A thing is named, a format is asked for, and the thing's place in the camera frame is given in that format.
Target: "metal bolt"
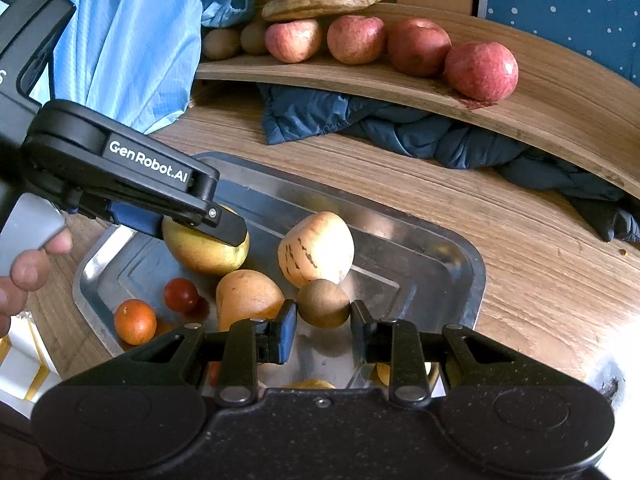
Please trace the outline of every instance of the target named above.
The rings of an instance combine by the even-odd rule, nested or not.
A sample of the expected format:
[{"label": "metal bolt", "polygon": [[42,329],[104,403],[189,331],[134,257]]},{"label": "metal bolt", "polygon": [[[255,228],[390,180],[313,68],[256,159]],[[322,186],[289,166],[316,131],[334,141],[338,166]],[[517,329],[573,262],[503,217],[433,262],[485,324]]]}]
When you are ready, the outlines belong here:
[{"label": "metal bolt", "polygon": [[400,386],[396,390],[396,397],[404,402],[419,402],[426,396],[427,392],[420,386]]},{"label": "metal bolt", "polygon": [[220,399],[230,404],[239,404],[251,399],[251,391],[244,386],[227,386],[220,392]]},{"label": "metal bolt", "polygon": [[318,408],[328,408],[331,405],[331,400],[325,399],[324,397],[318,397],[314,399],[314,402]]}]

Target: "curved wooden shelf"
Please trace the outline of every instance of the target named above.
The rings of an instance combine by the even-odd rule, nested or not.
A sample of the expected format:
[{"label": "curved wooden shelf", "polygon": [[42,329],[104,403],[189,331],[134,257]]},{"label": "curved wooden shelf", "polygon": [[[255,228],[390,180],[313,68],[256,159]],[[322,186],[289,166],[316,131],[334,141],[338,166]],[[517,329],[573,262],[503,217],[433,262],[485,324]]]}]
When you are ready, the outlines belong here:
[{"label": "curved wooden shelf", "polygon": [[431,18],[454,43],[500,41],[518,60],[520,83],[506,100],[470,109],[437,80],[405,76],[379,62],[345,66],[329,56],[287,65],[270,56],[201,63],[199,79],[307,86],[443,114],[553,153],[640,198],[640,89],[587,57],[498,23],[422,7],[377,4],[387,23]]}]

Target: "metal tray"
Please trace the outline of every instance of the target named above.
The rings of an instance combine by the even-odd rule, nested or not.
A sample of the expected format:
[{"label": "metal tray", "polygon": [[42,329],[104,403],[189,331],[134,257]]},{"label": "metal tray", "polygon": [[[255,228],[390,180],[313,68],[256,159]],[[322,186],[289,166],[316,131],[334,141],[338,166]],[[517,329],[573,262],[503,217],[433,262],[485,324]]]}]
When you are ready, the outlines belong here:
[{"label": "metal tray", "polygon": [[[286,298],[296,289],[277,263],[280,239],[317,211],[332,211],[349,225],[355,245],[351,271],[340,284],[352,300],[364,300],[373,317],[398,317],[434,332],[447,323],[472,328],[484,293],[485,269],[469,241],[437,225],[371,200],[223,153],[196,156],[220,171],[216,199],[246,219],[250,250],[243,268],[268,275]],[[87,254],[74,280],[74,300],[84,318],[116,356],[128,349],[114,329],[113,313],[129,298],[151,304],[174,326],[188,320],[164,306],[164,284],[187,277],[210,301],[208,330],[216,329],[213,298],[218,280],[181,267],[164,242],[126,227],[111,227]],[[261,365],[260,382],[283,386],[308,378],[337,388],[361,387],[370,367],[351,352],[349,323],[334,330],[298,319],[290,361]]]}]

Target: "apple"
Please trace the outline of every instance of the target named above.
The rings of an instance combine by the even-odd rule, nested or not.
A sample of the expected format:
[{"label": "apple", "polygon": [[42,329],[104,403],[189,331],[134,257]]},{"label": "apple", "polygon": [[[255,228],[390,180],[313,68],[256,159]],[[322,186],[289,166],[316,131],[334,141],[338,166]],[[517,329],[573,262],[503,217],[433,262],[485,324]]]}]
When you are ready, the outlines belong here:
[{"label": "apple", "polygon": [[318,20],[273,23],[264,33],[269,53],[283,63],[299,63],[314,56],[322,46]]},{"label": "apple", "polygon": [[495,103],[518,85],[518,63],[503,44],[473,42],[456,45],[445,62],[449,84],[461,94]]},{"label": "apple", "polygon": [[372,63],[385,48],[385,22],[375,16],[341,16],[329,26],[326,42],[329,52],[341,63]]},{"label": "apple", "polygon": [[391,66],[407,75],[436,77],[442,73],[451,49],[447,31],[427,18],[397,23],[387,43]]}]

